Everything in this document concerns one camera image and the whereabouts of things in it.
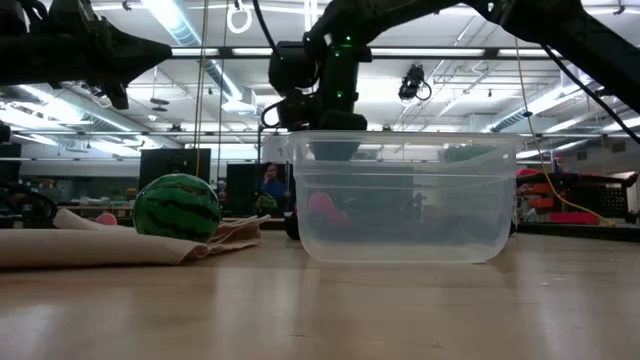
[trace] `workbench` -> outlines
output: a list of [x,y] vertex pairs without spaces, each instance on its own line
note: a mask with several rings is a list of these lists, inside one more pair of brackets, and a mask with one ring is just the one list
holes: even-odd
[[519,234],[488,264],[338,265],[265,232],[180,267],[0,274],[2,360],[638,359],[640,245]]

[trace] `folded towel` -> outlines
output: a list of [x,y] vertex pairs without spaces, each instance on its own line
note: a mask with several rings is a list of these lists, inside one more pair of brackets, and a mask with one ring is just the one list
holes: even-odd
[[242,249],[260,241],[263,218],[220,224],[207,244],[139,235],[133,228],[94,223],[61,209],[58,230],[0,231],[0,268],[124,264],[178,265],[184,260]]

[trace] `toy watermelon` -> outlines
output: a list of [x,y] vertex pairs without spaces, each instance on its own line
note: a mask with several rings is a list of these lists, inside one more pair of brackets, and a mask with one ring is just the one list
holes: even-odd
[[218,198],[200,178],[165,175],[140,192],[133,223],[139,234],[205,243],[220,224]]

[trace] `clear plastic container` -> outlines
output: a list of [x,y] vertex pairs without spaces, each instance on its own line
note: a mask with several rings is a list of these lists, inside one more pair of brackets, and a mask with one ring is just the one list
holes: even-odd
[[484,262],[504,247],[517,135],[289,136],[302,243],[336,262]]

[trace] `man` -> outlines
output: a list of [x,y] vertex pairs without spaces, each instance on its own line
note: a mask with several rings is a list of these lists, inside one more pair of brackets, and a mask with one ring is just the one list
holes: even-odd
[[278,203],[278,208],[271,212],[273,217],[282,217],[287,205],[287,199],[291,193],[287,191],[286,185],[278,180],[278,165],[273,163],[265,164],[265,172],[262,184],[258,185],[258,190],[273,197]]
[[289,197],[290,194],[287,191],[285,184],[278,180],[278,166],[273,163],[266,163],[265,168],[264,179],[260,186],[260,190],[271,195],[276,199],[278,204],[280,204],[285,200],[285,198]]

